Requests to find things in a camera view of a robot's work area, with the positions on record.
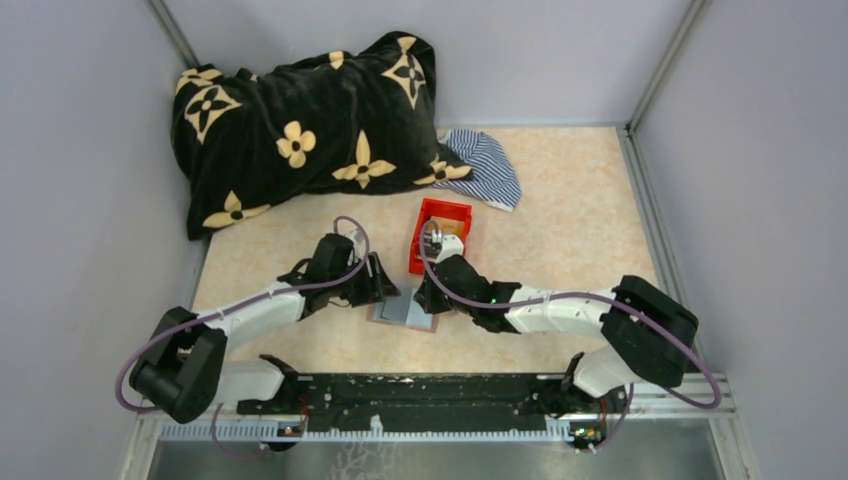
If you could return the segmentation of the pink leather card holder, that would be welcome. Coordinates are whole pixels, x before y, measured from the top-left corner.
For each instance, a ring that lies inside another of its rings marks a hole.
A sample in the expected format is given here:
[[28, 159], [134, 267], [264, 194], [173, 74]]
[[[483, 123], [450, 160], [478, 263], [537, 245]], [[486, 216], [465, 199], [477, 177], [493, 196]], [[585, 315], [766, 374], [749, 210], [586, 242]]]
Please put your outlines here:
[[437, 328], [437, 319], [426, 313], [413, 299], [415, 289], [411, 285], [402, 285], [399, 292], [399, 295], [387, 297], [374, 305], [368, 320], [382, 325], [433, 333]]

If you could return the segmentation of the gold striped credit card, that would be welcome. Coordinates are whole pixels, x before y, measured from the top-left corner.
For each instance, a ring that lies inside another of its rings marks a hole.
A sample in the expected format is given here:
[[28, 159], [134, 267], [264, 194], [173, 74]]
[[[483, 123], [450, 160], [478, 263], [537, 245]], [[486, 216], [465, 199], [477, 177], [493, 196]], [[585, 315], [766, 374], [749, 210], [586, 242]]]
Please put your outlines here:
[[455, 235], [460, 238], [466, 235], [466, 223], [462, 220], [444, 217], [433, 217], [432, 220], [443, 235]]

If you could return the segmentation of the red plastic bin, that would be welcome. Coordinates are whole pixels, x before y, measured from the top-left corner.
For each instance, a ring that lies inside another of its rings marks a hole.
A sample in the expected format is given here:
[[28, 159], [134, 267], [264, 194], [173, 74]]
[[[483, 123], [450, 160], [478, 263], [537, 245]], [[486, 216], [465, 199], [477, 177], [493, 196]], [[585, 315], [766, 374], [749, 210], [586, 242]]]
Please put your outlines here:
[[408, 255], [408, 272], [424, 273], [424, 259], [433, 261], [445, 236], [467, 243], [472, 225], [472, 206], [435, 198], [424, 198], [413, 230]]

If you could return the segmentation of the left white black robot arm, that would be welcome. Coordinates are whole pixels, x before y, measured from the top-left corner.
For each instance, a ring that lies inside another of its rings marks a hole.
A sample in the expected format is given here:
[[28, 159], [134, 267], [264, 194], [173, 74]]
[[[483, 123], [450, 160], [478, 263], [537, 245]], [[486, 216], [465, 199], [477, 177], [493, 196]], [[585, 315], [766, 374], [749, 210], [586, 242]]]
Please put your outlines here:
[[125, 374], [129, 386], [151, 406], [185, 424], [211, 406], [262, 401], [277, 414], [292, 411], [298, 384], [269, 356], [229, 362], [242, 345], [282, 326], [300, 322], [341, 300], [351, 308], [396, 297], [399, 288], [361, 232], [328, 233], [313, 255], [251, 297], [192, 312], [168, 310]]

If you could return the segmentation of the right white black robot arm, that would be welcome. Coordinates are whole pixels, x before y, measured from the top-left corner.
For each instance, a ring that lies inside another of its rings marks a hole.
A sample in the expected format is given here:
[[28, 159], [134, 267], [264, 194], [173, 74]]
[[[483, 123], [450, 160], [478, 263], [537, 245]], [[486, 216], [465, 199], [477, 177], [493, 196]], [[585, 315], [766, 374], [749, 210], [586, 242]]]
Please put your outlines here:
[[579, 353], [565, 375], [563, 398], [588, 412], [611, 390], [639, 380], [667, 389], [683, 382], [697, 318], [645, 279], [625, 275], [612, 288], [557, 292], [489, 281], [463, 255], [464, 243], [439, 229], [422, 234], [427, 263], [415, 302], [428, 314], [461, 312], [490, 333], [565, 333], [603, 339]]

